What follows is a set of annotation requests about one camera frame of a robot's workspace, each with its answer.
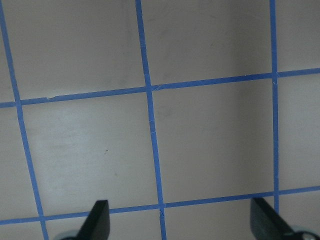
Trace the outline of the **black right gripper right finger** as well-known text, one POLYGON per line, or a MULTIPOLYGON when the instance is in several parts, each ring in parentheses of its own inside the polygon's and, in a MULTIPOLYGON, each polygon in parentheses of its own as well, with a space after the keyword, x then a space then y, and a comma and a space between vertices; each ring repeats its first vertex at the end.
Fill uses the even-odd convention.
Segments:
POLYGON ((250 200, 250 230, 256 240, 295 240, 295 231, 264 198, 250 200))

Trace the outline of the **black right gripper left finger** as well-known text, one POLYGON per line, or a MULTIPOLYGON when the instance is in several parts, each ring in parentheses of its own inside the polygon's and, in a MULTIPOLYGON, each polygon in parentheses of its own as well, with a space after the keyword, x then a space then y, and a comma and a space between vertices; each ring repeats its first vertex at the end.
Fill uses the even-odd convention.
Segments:
POLYGON ((107 240, 110 235, 108 200, 97 200, 78 231, 76 240, 107 240))

